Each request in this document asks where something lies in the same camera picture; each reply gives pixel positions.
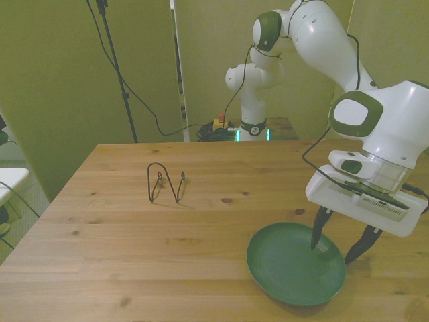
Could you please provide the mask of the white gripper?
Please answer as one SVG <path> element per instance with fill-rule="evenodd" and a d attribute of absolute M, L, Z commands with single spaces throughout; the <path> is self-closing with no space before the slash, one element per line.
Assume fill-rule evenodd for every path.
<path fill-rule="evenodd" d="M 345 264 L 355 261 L 372 247 L 379 239 L 381 230 L 399 237 L 409 236 L 428 205 L 424 199 L 398 191 L 393 193 L 392 197 L 408 207 L 400 209 L 375 197 L 359 196 L 338 185 L 346 181 L 358 182 L 356 178 L 337 171 L 333 166 L 324 165 L 320 167 L 320 171 L 314 173 L 305 190 L 309 201 L 322 206 L 314 220 L 311 250 L 320 241 L 323 227 L 332 216 L 332 211 L 368 225 L 361 238 L 347 252 Z"/>

